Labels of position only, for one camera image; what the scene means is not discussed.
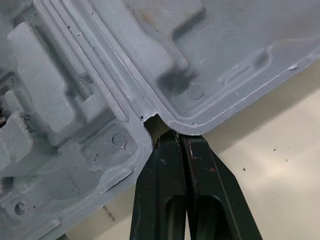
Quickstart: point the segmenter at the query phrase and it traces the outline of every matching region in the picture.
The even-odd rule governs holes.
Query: white table surface
[[[204,137],[236,176],[264,240],[320,239],[320,61]],[[128,240],[134,193],[132,186],[67,236]]]

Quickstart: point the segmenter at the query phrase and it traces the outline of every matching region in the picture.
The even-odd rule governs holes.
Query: gray plastic case
[[[1,0],[0,239],[54,240],[132,185],[159,114],[200,135],[320,54],[319,0]]]

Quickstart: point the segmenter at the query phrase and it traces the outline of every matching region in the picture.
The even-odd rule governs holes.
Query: raised rectangular block
[[[8,40],[18,61],[18,74],[30,92],[36,112],[55,133],[72,128],[77,113],[67,96],[65,76],[38,34],[23,22],[8,35]]]

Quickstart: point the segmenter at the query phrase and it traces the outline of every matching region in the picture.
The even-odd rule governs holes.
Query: scratch mark
[[[106,214],[108,215],[108,217],[112,220],[112,222],[115,222],[116,219],[115,217],[112,215],[112,213],[109,211],[109,209],[104,205],[102,207],[105,211],[106,211]]]

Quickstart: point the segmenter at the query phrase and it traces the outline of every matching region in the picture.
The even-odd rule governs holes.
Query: molded plastic part
[[[205,133],[320,54],[318,0],[1,0],[0,239],[54,240],[132,185],[158,114]]]

